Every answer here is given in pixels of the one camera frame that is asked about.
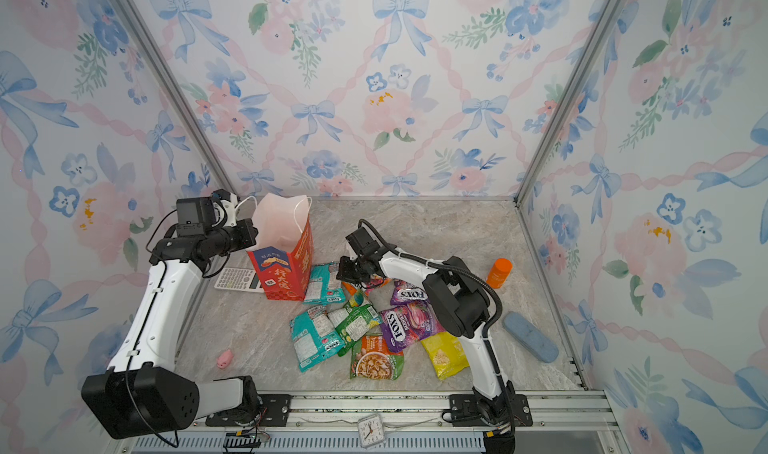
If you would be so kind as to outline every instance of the floral wallpaper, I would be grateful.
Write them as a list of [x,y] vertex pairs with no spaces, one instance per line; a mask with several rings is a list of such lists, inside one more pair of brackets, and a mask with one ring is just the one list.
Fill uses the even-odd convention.
[[516,194],[601,8],[133,1],[240,194],[313,196]]
[[0,452],[100,452],[82,383],[128,332],[159,219],[216,181],[108,0],[0,18]]
[[768,452],[765,7],[628,0],[525,199],[635,454]]

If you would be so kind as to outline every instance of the clock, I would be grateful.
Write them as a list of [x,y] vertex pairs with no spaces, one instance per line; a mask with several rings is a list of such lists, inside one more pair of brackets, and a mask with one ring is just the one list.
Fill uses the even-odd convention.
[[357,431],[360,434],[360,446],[363,448],[384,442],[384,425],[379,414],[357,421]]

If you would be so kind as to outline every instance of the pink toy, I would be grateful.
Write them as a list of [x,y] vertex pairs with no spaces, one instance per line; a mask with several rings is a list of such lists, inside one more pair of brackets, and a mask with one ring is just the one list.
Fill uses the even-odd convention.
[[232,349],[227,349],[225,352],[221,353],[221,356],[219,356],[218,359],[216,359],[216,365],[219,369],[224,369],[232,362],[234,357],[235,354],[232,353]]

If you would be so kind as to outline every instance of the gray table surface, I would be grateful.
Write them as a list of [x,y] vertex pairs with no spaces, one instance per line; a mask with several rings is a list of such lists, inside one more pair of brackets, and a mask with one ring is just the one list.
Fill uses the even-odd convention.
[[[522,228],[510,200],[314,200],[310,212],[314,264],[345,254],[344,237],[368,219],[389,242],[434,259],[461,257],[472,272],[485,277],[499,257],[514,269],[498,290],[504,314],[519,312],[560,349],[553,363],[542,363],[504,330],[491,328],[497,357],[516,390],[576,390],[568,353],[554,321],[544,288],[533,265]],[[244,252],[233,254],[230,267],[251,267]],[[288,323],[308,309],[293,301],[268,300],[263,294],[217,290],[204,292],[182,345],[176,371],[197,382],[251,375],[258,390],[470,390],[469,369],[438,380],[420,344],[408,347],[397,380],[350,379],[350,359],[334,356],[300,372]],[[392,283],[371,295],[378,310],[389,307]],[[233,362],[216,367],[216,358],[232,349]]]

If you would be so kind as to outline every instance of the white calculator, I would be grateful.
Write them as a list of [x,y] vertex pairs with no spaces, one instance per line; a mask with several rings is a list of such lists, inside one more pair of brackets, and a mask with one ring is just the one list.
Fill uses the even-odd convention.
[[216,279],[217,289],[243,290],[245,292],[263,293],[259,277],[253,269],[238,269],[225,267]]

